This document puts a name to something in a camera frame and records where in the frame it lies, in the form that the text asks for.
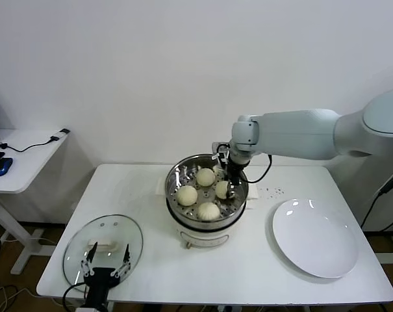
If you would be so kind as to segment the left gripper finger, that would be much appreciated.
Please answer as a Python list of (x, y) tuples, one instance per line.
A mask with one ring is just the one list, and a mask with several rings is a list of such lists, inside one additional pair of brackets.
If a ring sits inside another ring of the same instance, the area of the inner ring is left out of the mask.
[(131, 262), (130, 262), (130, 251), (129, 251), (129, 244), (126, 246), (125, 253), (123, 256), (122, 264), (119, 268), (116, 269), (114, 276), (115, 277), (125, 277), (131, 269)]
[(95, 252), (97, 250), (97, 243), (95, 243), (92, 249), (86, 254), (86, 257), (81, 261), (81, 268), (84, 277), (92, 276), (92, 261), (94, 259)]

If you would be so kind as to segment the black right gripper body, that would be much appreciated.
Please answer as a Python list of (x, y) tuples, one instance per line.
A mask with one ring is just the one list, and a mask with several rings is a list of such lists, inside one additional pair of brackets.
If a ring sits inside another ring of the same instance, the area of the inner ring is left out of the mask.
[(244, 164), (238, 164), (234, 162), (231, 158), (231, 156), (228, 156), (227, 158), (227, 177), (228, 181), (232, 185), (239, 185), (241, 182), (241, 173), (243, 172), (245, 168)]

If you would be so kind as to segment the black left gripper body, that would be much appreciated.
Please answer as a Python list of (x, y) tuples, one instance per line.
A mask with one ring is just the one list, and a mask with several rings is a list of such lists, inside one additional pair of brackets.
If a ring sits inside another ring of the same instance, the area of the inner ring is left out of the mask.
[(93, 275), (84, 278), (88, 294), (84, 307), (106, 307), (109, 290), (119, 285), (120, 277), (115, 268), (93, 268)]

